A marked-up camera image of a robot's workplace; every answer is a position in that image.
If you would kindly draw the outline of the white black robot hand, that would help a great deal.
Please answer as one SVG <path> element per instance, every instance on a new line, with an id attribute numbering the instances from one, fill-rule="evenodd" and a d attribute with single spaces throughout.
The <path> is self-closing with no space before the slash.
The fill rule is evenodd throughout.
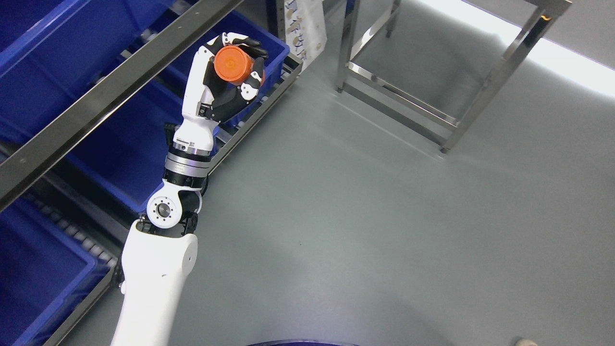
<path id="1" fill-rule="evenodd" d="M 237 46 L 255 58 L 253 71 L 240 86 L 215 75 L 213 60 L 226 46 Z M 251 105 L 265 80 L 264 61 L 268 57 L 261 42 L 246 35 L 223 32 L 194 53 L 183 96 L 183 121 L 173 134 L 171 148 L 208 156 L 214 147 L 215 128 Z"/>

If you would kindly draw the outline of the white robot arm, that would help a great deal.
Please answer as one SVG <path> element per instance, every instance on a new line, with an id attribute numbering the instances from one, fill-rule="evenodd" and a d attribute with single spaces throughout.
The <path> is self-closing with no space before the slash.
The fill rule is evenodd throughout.
<path id="1" fill-rule="evenodd" d="M 169 146 L 162 182 L 130 226 L 121 256 L 123 306 L 112 346 L 166 346 L 198 253 L 194 234 L 210 151 Z"/>

